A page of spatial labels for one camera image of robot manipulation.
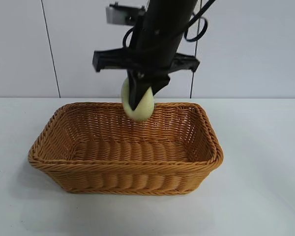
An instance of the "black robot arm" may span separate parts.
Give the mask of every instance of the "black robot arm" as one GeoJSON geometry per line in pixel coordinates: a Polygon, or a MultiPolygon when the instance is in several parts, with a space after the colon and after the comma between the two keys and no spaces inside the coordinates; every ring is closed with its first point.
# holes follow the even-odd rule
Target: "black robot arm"
{"type": "MultiPolygon", "coordinates": [[[[135,110],[149,87],[156,94],[170,81],[169,73],[178,70],[195,72],[200,62],[194,57],[177,53],[188,28],[202,17],[215,0],[209,0],[194,14],[197,0],[150,0],[147,10],[111,4],[106,8],[107,22],[133,26],[123,38],[123,47],[95,51],[93,66],[102,69],[126,69],[129,78],[129,105],[135,110]],[[129,46],[127,38],[132,33],[129,46]]],[[[207,29],[193,39],[197,41],[207,29]]]]}

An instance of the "wire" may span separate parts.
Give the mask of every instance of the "wire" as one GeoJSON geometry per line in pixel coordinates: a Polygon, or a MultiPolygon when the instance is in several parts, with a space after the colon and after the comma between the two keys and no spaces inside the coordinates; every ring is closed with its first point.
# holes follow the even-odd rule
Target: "wire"
{"type": "Polygon", "coordinates": [[[194,38],[190,38],[190,39],[189,39],[189,38],[187,38],[188,30],[186,30],[185,33],[184,33],[184,35],[183,35],[183,37],[185,38],[185,40],[186,40],[187,42],[196,42],[196,41],[198,41],[200,38],[202,38],[202,36],[206,33],[206,31],[207,31],[207,27],[208,27],[207,19],[204,18],[204,17],[201,17],[200,19],[203,19],[203,20],[205,21],[205,23],[204,23],[204,25],[203,25],[203,28],[202,28],[201,32],[198,33],[198,35],[195,36],[194,38]]]}
{"type": "Polygon", "coordinates": [[[160,47],[164,46],[165,44],[167,44],[169,41],[171,41],[172,39],[174,39],[175,37],[179,36],[180,34],[184,33],[184,36],[185,36],[185,39],[188,41],[188,42],[195,42],[197,40],[199,40],[203,35],[204,33],[206,32],[207,30],[207,26],[208,26],[208,23],[207,23],[207,19],[202,17],[202,15],[209,9],[209,7],[215,2],[215,0],[208,0],[206,2],[206,4],[200,9],[200,11],[195,14],[193,13],[194,17],[184,26],[182,27],[181,29],[179,29],[177,32],[175,33],[172,33],[169,37],[167,37],[166,39],[164,39],[163,41],[159,42],[157,45],[153,46],[153,47],[149,47],[149,48],[146,48],[146,49],[142,49],[142,50],[133,50],[133,49],[130,49],[129,47],[127,47],[126,45],[126,42],[127,42],[127,38],[129,37],[129,35],[132,33],[132,31],[134,30],[134,27],[132,27],[130,30],[128,30],[126,32],[126,34],[124,35],[123,37],[123,40],[122,40],[122,46],[129,52],[129,53],[132,53],[132,54],[137,54],[137,55],[141,55],[141,54],[146,54],[146,53],[150,53],[150,52],[153,52],[157,49],[159,49],[160,47]],[[194,38],[191,38],[191,39],[187,39],[187,34],[188,34],[188,29],[195,23],[197,22],[199,19],[204,19],[205,21],[205,24],[204,24],[204,27],[203,29],[201,30],[201,32],[194,38]]]}

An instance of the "table surface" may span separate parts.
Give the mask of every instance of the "table surface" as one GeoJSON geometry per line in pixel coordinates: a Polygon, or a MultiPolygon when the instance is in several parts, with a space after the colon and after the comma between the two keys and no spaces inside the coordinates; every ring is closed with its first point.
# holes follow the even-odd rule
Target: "table surface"
{"type": "Polygon", "coordinates": [[[0,98],[0,236],[295,236],[295,99],[159,99],[206,110],[224,162],[183,196],[69,194],[27,153],[77,101],[0,98]]]}

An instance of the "white wall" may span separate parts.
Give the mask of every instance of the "white wall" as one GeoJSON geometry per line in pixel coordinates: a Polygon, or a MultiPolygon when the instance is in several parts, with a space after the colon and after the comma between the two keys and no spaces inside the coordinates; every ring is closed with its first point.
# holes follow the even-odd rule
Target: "white wall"
{"type": "Polygon", "coordinates": [[[193,97],[295,97],[295,0],[217,0],[193,97]]]}
{"type": "Polygon", "coordinates": [[[58,97],[40,0],[0,0],[0,97],[58,97]]]}
{"type": "MultiPolygon", "coordinates": [[[[120,4],[142,6],[146,0],[120,0],[120,4]]],[[[92,66],[94,50],[121,47],[129,27],[108,25],[105,7],[113,0],[43,0],[61,97],[119,97],[125,70],[103,70],[92,66]]],[[[190,30],[196,34],[197,27],[190,30]]],[[[195,43],[183,42],[179,51],[195,54],[195,43]]],[[[189,97],[192,73],[171,75],[159,97],[189,97]]]]}

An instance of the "wicker basket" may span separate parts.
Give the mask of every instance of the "wicker basket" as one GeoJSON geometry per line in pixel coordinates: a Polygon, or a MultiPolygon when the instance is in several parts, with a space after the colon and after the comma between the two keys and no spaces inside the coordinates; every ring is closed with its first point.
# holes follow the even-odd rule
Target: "wicker basket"
{"type": "Polygon", "coordinates": [[[145,122],[120,103],[68,104],[29,151],[33,167],[72,193],[186,194],[222,161],[206,113],[192,103],[158,103],[145,122]]]}

